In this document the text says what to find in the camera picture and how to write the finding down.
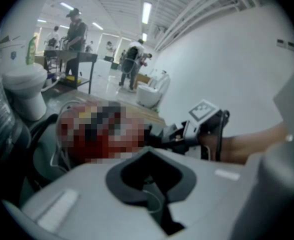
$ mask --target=floor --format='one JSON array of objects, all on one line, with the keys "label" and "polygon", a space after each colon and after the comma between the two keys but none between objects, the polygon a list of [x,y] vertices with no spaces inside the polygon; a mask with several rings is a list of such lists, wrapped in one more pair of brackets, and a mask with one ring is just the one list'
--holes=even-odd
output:
[{"label": "floor", "polygon": [[[83,78],[90,78],[90,70],[88,66],[82,66],[81,73]],[[126,78],[124,83],[125,89],[119,89],[118,84],[121,80],[121,76],[122,72],[120,70],[111,69],[108,77],[97,75],[94,70],[92,74],[90,94],[105,100],[127,102],[133,106],[142,107],[136,103],[136,93],[127,91],[130,83],[128,78]],[[88,94],[88,88],[89,83],[78,87],[78,91]]]}]

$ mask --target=cap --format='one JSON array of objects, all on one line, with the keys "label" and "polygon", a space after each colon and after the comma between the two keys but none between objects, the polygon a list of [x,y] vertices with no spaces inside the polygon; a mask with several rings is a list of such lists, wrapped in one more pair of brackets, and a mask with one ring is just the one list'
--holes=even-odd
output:
[{"label": "cap", "polygon": [[70,18],[72,16],[75,16],[75,15],[79,15],[79,10],[77,8],[74,8],[72,10],[70,10],[70,12],[66,15],[67,18]]}]

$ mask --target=white toilet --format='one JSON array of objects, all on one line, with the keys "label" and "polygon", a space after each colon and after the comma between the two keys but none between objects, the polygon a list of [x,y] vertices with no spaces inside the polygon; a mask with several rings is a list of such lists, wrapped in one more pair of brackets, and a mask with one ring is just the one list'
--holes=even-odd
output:
[{"label": "white toilet", "polygon": [[13,94],[14,108],[29,121],[39,120],[47,110],[41,89],[47,78],[42,65],[26,65],[26,42],[0,44],[0,76],[6,90]]},{"label": "white toilet", "polygon": [[155,87],[138,85],[136,102],[147,108],[155,107],[165,95],[169,84],[170,77],[166,74],[156,83]]}]

